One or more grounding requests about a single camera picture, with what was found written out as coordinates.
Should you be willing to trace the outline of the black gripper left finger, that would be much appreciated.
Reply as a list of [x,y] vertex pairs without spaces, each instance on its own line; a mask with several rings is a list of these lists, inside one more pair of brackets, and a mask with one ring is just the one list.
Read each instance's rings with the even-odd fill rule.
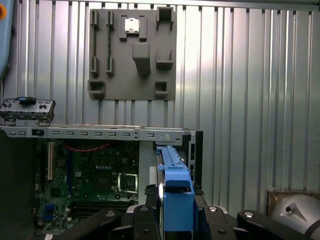
[[80,221],[55,240],[160,240],[157,185],[145,189],[145,204],[130,206],[125,214],[103,209]]

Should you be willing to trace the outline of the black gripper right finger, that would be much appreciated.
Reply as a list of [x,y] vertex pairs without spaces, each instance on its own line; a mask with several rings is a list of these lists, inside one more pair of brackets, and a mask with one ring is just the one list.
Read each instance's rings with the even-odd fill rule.
[[309,240],[310,237],[255,210],[231,216],[221,206],[208,205],[201,186],[195,193],[195,240]]

